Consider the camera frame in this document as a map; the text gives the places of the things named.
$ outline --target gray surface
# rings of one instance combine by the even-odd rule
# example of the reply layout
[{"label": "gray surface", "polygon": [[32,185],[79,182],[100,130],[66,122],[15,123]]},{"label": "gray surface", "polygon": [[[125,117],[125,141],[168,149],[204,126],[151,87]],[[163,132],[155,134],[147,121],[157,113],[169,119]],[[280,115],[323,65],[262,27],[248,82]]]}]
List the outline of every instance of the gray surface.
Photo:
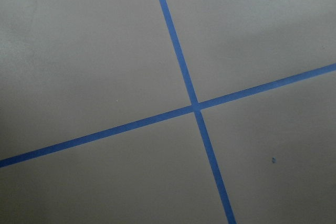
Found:
[{"label": "gray surface", "polygon": [[189,105],[158,0],[0,0],[0,158]]},{"label": "gray surface", "polygon": [[1,168],[0,188],[1,223],[226,223],[192,114]]},{"label": "gray surface", "polygon": [[335,79],[203,111],[237,223],[336,223]]},{"label": "gray surface", "polygon": [[335,63],[336,0],[167,0],[200,101]]}]

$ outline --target gray floor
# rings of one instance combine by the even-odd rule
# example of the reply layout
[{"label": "gray floor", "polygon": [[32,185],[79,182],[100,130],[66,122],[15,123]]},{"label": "gray floor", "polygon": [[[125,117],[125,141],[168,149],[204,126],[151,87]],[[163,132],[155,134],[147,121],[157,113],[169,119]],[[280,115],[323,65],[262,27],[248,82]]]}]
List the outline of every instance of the gray floor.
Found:
[{"label": "gray floor", "polygon": [[[336,63],[336,0],[167,3],[199,101]],[[336,223],[335,77],[202,111],[237,223]],[[0,0],[0,160],[190,104],[158,0]],[[0,168],[0,222],[228,223],[192,113]]]}]

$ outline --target floor tile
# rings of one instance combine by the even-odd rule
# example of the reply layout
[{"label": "floor tile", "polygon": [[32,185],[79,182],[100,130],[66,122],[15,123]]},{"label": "floor tile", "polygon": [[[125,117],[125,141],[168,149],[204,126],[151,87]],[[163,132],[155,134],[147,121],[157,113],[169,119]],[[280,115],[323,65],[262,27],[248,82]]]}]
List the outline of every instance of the floor tile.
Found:
[{"label": "floor tile", "polygon": [[336,0],[167,3],[200,101],[336,62]]},{"label": "floor tile", "polygon": [[193,114],[1,168],[0,187],[1,223],[226,223]]},{"label": "floor tile", "polygon": [[0,158],[189,105],[158,0],[0,0]]},{"label": "floor tile", "polygon": [[237,223],[335,223],[335,73],[203,111]]}]

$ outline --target concrete floor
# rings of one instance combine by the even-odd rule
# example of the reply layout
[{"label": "concrete floor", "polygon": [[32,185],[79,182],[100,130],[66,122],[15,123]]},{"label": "concrete floor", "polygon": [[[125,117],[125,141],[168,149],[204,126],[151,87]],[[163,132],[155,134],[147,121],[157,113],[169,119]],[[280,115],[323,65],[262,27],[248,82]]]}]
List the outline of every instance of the concrete floor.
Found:
[{"label": "concrete floor", "polygon": [[0,223],[336,223],[336,0],[166,1],[199,102],[312,71],[201,107],[229,201],[159,0],[0,0]]}]

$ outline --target blue painter's tape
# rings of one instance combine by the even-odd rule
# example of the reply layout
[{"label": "blue painter's tape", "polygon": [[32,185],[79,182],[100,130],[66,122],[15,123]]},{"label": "blue painter's tape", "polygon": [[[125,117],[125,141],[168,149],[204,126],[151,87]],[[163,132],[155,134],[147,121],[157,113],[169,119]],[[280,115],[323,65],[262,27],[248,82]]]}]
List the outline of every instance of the blue painter's tape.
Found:
[{"label": "blue painter's tape", "polygon": [[294,76],[286,77],[286,78],[283,78],[277,81],[272,81],[266,84],[262,84],[262,85],[259,85],[253,88],[241,90],[241,91],[238,91],[232,94],[227,94],[222,97],[204,101],[204,102],[199,103],[199,105],[201,107],[201,110],[206,109],[206,108],[213,107],[213,106],[216,106],[222,103],[234,101],[234,100],[237,100],[243,97],[248,97],[253,94],[265,92],[267,90],[276,89],[276,88],[289,85],[297,81],[302,81],[308,78],[316,77],[321,74],[325,74],[325,73],[329,73],[333,71],[336,71],[336,63],[322,67],[322,68],[310,70],[304,73],[296,74]]},{"label": "blue painter's tape", "polygon": [[206,154],[207,154],[209,162],[210,162],[211,170],[212,170],[212,173],[215,177],[217,189],[218,189],[220,199],[221,199],[223,207],[224,207],[224,211],[225,211],[225,214],[226,214],[227,221],[228,221],[229,224],[236,224],[235,216],[233,214],[232,207],[231,207],[231,204],[230,204],[230,201],[229,201],[229,197],[227,195],[227,191],[226,191],[225,186],[224,186],[222,175],[220,174],[220,170],[219,170],[219,167],[218,167],[216,156],[215,156],[214,150],[213,150],[212,145],[211,145],[211,141],[210,141],[209,134],[208,134],[208,131],[207,131],[205,123],[204,123],[202,113],[201,113],[201,111],[195,111],[194,114],[195,114],[195,117],[196,117],[199,132],[201,133],[201,136],[202,136],[202,139],[203,139],[203,144],[204,144],[204,147],[205,147],[205,150],[206,150]]},{"label": "blue painter's tape", "polygon": [[161,9],[163,12],[163,16],[164,19],[166,21],[167,24],[167,28],[170,34],[170,38],[172,40],[173,43],[173,47],[177,56],[177,60],[178,60],[178,64],[180,65],[180,69],[182,72],[182,76],[183,76],[183,80],[185,83],[185,86],[187,88],[188,91],[188,95],[191,101],[191,104],[197,105],[198,101],[197,101],[197,97],[196,97],[196,93],[193,87],[193,84],[191,82],[191,77],[188,71],[188,67],[187,64],[185,62],[184,56],[183,56],[183,52],[182,52],[182,48],[179,42],[179,38],[177,37],[177,33],[174,27],[174,23],[172,20],[172,17],[170,15],[169,9],[168,9],[168,4],[166,0],[159,0],[160,5],[161,5]]},{"label": "blue painter's tape", "polygon": [[27,152],[27,153],[20,154],[14,157],[3,159],[0,161],[0,167],[13,165],[19,162],[27,161],[32,158],[36,158],[36,157],[44,156],[50,153],[62,151],[62,150],[65,150],[71,147],[75,147],[77,145],[89,143],[89,142],[96,141],[96,140],[99,140],[99,139],[102,139],[108,136],[113,136],[113,135],[120,134],[126,131],[134,130],[140,127],[144,127],[144,126],[147,126],[153,123],[165,121],[165,120],[175,118],[180,115],[185,115],[191,112],[193,112],[192,106],[187,106],[187,107],[183,107],[177,110],[151,116],[149,118],[141,119],[141,120],[138,120],[132,123],[127,123],[124,125],[120,125],[120,126],[108,129],[108,130],[96,132],[96,133],[93,133],[87,136],[82,136],[82,137],[79,137],[73,140],[69,140],[66,142],[59,143],[59,144],[54,144],[48,147],[44,147],[44,148],[41,148],[41,149],[38,149],[32,152]]},{"label": "blue painter's tape", "polygon": [[189,74],[189,71],[188,71],[188,67],[187,67],[187,64],[186,64],[184,56],[183,56],[183,52],[182,52],[182,48],[181,48],[181,45],[180,45],[180,42],[179,42],[179,38],[177,37],[177,33],[176,33],[176,30],[175,30],[175,27],[174,27],[174,24],[173,24],[173,20],[172,20],[172,17],[170,15],[170,12],[169,12],[167,1],[166,0],[159,0],[159,2],[160,2],[160,5],[161,5],[161,8],[162,8],[163,16],[164,16],[164,19],[166,21],[167,28],[168,28],[168,31],[169,31],[174,49],[175,49],[177,60],[180,64],[180,69],[181,69],[181,72],[182,72],[182,76],[183,76],[185,86],[186,86],[187,91],[188,91],[190,102],[191,102],[192,107],[194,109],[194,113],[195,113],[195,117],[196,117],[196,120],[197,120],[197,125],[198,125],[198,128],[199,128],[199,132],[202,136],[202,140],[203,140],[203,144],[204,144],[204,147],[205,147],[205,150],[206,150],[206,154],[208,156],[210,166],[211,166],[213,175],[215,177],[216,185],[217,185],[217,188],[218,188],[220,199],[222,201],[222,204],[223,204],[223,207],[224,207],[224,210],[225,210],[226,218],[227,218],[229,224],[236,224],[236,220],[235,220],[235,217],[234,217],[234,214],[233,214],[233,211],[232,211],[232,208],[231,208],[231,205],[230,205],[227,193],[226,193],[224,182],[223,182],[222,176],[220,174],[220,170],[219,170],[219,167],[218,167],[216,156],[215,156],[214,150],[212,148],[210,138],[208,136],[208,132],[207,132],[204,120],[203,120],[203,116],[202,116],[201,111],[200,111],[200,104],[198,103],[196,93],[195,93],[195,90],[194,90],[194,87],[193,87],[193,84],[192,84],[192,81],[191,81],[191,77],[190,77],[190,74]]}]

